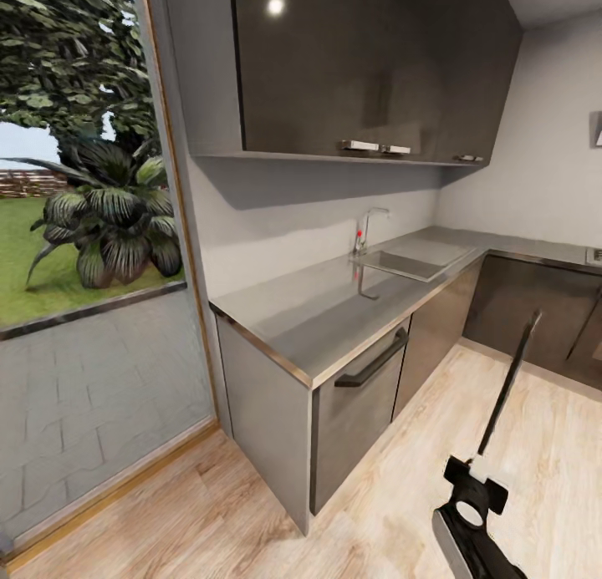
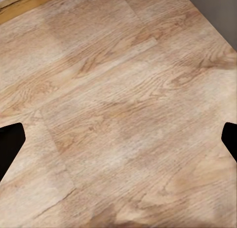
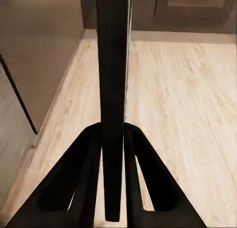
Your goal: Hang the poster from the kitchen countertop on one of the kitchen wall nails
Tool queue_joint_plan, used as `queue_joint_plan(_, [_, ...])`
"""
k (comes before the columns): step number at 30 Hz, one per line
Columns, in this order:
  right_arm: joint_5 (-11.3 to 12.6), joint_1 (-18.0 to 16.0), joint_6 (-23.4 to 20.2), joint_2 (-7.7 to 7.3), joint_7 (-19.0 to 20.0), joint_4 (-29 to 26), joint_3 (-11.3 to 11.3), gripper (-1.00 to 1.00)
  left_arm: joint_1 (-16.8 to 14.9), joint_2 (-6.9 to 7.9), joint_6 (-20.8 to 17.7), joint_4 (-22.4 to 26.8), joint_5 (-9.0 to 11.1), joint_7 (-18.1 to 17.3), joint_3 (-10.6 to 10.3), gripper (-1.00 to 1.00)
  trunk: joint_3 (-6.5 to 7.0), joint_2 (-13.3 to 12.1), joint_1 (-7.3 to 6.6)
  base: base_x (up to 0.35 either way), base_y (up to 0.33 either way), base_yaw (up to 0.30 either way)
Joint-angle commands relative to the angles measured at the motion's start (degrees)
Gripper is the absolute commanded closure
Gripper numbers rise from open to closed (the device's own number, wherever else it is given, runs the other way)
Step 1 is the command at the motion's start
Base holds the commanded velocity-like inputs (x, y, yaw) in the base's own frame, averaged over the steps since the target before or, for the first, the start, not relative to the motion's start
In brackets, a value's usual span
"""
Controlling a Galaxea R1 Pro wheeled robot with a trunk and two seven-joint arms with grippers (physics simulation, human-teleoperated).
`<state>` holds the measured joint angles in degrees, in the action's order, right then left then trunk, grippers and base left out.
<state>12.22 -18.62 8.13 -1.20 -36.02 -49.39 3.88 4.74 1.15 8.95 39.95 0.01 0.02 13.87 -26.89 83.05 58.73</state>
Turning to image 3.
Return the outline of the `poster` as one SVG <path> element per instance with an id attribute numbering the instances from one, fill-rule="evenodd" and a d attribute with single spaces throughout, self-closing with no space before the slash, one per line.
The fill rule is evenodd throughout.
<path id="1" fill-rule="evenodd" d="M 132 0 L 96 0 L 105 220 L 119 222 Z"/>

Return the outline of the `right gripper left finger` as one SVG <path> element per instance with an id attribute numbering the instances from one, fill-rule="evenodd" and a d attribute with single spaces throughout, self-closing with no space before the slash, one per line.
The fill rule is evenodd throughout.
<path id="1" fill-rule="evenodd" d="M 5 228 L 93 228 L 101 123 L 83 129 Z"/>

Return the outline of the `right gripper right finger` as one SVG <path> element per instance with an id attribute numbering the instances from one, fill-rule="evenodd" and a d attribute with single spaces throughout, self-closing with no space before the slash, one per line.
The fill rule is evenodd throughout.
<path id="1" fill-rule="evenodd" d="M 155 211 L 143 208 L 137 156 Z M 127 228 L 207 228 L 143 131 L 124 124 Z"/>

